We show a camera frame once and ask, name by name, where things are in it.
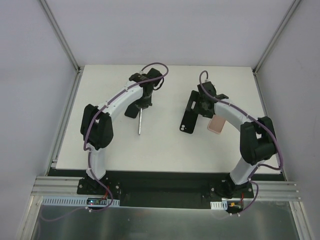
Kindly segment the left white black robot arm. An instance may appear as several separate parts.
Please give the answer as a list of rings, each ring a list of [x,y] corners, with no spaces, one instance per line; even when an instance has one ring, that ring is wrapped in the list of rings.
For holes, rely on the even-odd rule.
[[[109,194],[105,152],[114,138],[113,121],[120,113],[128,118],[142,118],[142,111],[152,106],[152,94],[162,87],[164,75],[155,68],[133,74],[126,85],[110,100],[88,104],[83,111],[80,133],[88,153],[85,177],[79,181],[78,194]]]

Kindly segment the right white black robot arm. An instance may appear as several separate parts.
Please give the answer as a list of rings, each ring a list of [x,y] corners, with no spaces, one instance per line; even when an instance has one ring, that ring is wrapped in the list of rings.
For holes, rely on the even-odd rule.
[[[198,116],[208,119],[221,118],[239,131],[241,158],[225,180],[215,186],[215,194],[231,199],[242,193],[259,165],[269,160],[278,150],[272,120],[267,117],[254,118],[229,100],[225,94],[217,94],[208,81],[192,90],[180,124],[180,131],[192,134]]]

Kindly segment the black phone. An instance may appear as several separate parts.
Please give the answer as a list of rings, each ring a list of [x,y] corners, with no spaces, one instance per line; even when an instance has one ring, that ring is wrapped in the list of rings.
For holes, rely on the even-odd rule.
[[[143,109],[140,108],[138,112],[138,135],[141,135],[142,131],[142,116],[143,116]]]
[[[135,119],[138,116],[140,109],[135,104],[130,104],[124,112],[128,118]]]

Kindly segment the black phone case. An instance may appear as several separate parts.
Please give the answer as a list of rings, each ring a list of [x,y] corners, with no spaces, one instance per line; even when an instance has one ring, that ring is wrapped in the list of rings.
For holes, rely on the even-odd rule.
[[[183,133],[193,134],[197,119],[197,113],[195,113],[193,110],[186,110],[182,117],[179,130]]]

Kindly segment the pink phone case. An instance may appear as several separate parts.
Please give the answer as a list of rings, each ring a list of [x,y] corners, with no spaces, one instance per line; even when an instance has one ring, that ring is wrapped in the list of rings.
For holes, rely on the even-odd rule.
[[[226,122],[226,120],[223,117],[215,114],[215,115],[213,115],[212,119],[210,120],[210,122],[207,126],[207,129],[210,132],[219,135],[222,133],[225,122]]]

